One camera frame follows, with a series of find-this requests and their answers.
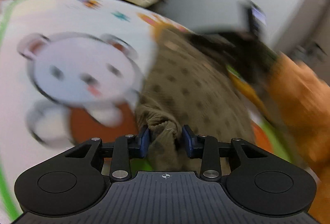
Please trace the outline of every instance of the spotted cloth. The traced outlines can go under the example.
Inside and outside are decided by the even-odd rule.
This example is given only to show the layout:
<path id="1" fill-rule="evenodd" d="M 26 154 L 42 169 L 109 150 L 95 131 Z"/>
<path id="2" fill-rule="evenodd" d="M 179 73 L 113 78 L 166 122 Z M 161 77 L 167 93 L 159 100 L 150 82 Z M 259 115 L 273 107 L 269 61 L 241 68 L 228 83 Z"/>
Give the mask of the spotted cloth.
<path id="1" fill-rule="evenodd" d="M 138 127 L 152 131 L 148 161 L 158 171 L 200 170 L 201 160 L 189 159 L 181 147 L 181 130 L 220 142 L 241 137 L 254 142 L 250 118 L 235 94 L 222 63 L 194 48 L 179 31 L 164 29 L 156 39 L 158 55 L 136 107 Z M 222 173 L 230 173 L 226 160 Z"/>

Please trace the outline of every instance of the orange sleeve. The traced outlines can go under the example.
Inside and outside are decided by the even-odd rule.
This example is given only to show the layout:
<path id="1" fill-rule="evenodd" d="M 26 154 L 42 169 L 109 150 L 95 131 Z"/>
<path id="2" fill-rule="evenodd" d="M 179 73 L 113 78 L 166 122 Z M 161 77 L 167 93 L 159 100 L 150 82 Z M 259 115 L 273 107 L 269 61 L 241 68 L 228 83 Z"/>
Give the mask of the orange sleeve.
<path id="1" fill-rule="evenodd" d="M 281 55 L 268 92 L 299 153 L 321 180 L 310 214 L 322 224 L 330 223 L 330 88 L 307 65 Z"/>

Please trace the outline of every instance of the cartoon print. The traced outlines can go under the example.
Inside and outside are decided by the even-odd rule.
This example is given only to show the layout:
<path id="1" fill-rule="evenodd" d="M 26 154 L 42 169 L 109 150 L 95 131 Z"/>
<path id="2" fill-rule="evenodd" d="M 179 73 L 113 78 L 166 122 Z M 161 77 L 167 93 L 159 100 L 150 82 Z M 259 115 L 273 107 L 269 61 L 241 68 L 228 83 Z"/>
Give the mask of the cartoon print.
<path id="1" fill-rule="evenodd" d="M 115 13 L 111 13 L 111 14 L 113 14 L 116 18 L 118 18 L 120 20 L 125 20 L 125 21 L 129 22 L 129 17 L 119 11 L 116 11 Z"/>
<path id="2" fill-rule="evenodd" d="M 62 147 L 69 141 L 100 137 L 111 142 L 138 133 L 129 101 L 142 74 L 130 45 L 109 34 L 31 34 L 18 52 L 28 59 L 32 83 L 48 99 L 27 115 L 38 141 Z"/>
<path id="3" fill-rule="evenodd" d="M 96 9 L 100 7 L 100 3 L 97 0 L 78 0 L 83 3 L 84 6 L 92 9 Z"/>
<path id="4" fill-rule="evenodd" d="M 182 32 L 189 32 L 189 30 L 182 25 L 175 23 L 168 18 L 165 18 L 163 16 L 159 16 L 157 14 L 152 14 L 152 17 L 149 17 L 142 13 L 137 13 L 138 17 L 142 19 L 144 22 L 148 23 L 152 29 L 152 37 L 155 39 L 155 41 L 158 40 L 159 35 L 161 34 L 161 31 L 167 27 L 174 27 L 177 28 L 179 31 Z"/>

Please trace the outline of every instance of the teal star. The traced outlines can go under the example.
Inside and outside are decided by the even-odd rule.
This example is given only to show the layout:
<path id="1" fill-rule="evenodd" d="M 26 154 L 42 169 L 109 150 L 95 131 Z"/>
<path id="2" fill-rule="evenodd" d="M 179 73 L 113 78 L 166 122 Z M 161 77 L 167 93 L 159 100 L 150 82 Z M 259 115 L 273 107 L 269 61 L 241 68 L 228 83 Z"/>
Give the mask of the teal star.
<path id="1" fill-rule="evenodd" d="M 128 16 L 125 16 L 123 13 L 117 11 L 115 13 L 111 13 L 113 14 L 116 18 L 120 19 L 120 20 L 125 20 L 125 21 L 128 21 L 129 22 L 129 17 Z"/>

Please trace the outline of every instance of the cartoon bear ear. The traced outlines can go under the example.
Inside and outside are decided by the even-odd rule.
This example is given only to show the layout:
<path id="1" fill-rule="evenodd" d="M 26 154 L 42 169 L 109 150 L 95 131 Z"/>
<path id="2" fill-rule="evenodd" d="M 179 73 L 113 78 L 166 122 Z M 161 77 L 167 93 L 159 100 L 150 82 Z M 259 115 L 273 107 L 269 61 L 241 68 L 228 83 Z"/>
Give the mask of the cartoon bear ear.
<path id="1" fill-rule="evenodd" d="M 38 53 L 49 43 L 49 39 L 39 33 L 24 37 L 17 46 L 17 51 L 24 57 L 34 60 Z"/>
<path id="2" fill-rule="evenodd" d="M 124 42 L 122 39 L 119 39 L 118 37 L 111 35 L 111 34 L 103 34 L 101 35 L 101 40 L 112 45 L 119 51 L 123 52 L 126 57 L 130 59 L 135 59 L 138 56 L 138 53 L 136 50 L 131 47 L 129 44 Z"/>

